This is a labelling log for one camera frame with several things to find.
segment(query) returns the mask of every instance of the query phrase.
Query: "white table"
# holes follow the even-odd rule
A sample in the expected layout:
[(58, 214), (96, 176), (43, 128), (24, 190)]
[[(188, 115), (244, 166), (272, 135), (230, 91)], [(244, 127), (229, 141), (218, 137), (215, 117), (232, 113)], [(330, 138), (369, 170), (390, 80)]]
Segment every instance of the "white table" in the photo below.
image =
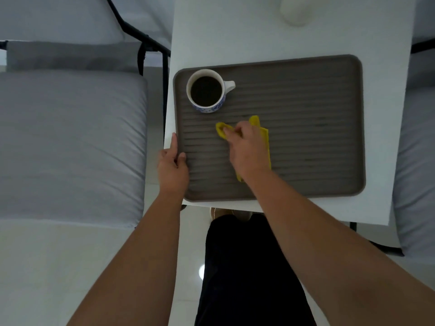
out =
[[(415, 0), (330, 0), (302, 28), (282, 20), (279, 4), (176, 0), (165, 146), (175, 131), (172, 79), (183, 68), (354, 54), (363, 65), (367, 184), (355, 197), (312, 201), (343, 221), (387, 225)], [(255, 200), (183, 203), (261, 211)]]

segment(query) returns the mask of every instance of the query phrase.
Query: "black pants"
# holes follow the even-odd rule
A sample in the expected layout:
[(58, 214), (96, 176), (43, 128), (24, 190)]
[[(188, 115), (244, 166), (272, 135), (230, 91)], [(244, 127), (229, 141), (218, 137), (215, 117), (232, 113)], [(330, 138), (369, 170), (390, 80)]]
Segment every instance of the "black pants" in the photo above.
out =
[(267, 219), (214, 220), (195, 326), (316, 325), (304, 290)]

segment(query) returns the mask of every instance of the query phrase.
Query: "mug handle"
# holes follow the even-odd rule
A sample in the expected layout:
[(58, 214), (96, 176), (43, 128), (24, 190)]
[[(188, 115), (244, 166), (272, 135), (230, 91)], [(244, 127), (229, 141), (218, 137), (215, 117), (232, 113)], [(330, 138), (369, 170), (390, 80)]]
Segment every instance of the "mug handle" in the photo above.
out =
[(234, 81), (224, 81), (225, 85), (225, 94), (230, 92), (236, 87), (236, 83)]

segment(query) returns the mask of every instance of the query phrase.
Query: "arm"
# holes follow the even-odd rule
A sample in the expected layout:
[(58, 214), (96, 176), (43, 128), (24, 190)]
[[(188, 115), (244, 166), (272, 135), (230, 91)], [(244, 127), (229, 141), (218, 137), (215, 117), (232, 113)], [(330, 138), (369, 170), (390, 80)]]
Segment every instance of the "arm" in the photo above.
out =
[(167, 325), (177, 269), (180, 209), (189, 182), (177, 137), (160, 152), (160, 193), (90, 289), (68, 326)]
[(268, 169), (257, 127), (226, 130), (230, 160), (251, 188), (287, 261), (331, 325), (430, 324), (435, 293)]

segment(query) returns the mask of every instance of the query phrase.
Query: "hand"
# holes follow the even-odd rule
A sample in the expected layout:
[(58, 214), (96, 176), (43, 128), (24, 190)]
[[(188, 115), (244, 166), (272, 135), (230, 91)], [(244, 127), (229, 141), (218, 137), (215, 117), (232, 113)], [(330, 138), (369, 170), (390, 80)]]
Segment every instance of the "hand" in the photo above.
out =
[(230, 145), (231, 164), (243, 180), (247, 181), (258, 171), (269, 170), (269, 154), (260, 128), (241, 121), (234, 131), (224, 128), (224, 132)]
[(161, 150), (157, 173), (160, 193), (179, 194), (184, 196), (189, 185), (189, 170), (186, 165), (186, 153), (178, 155), (177, 135), (172, 133), (171, 147)]

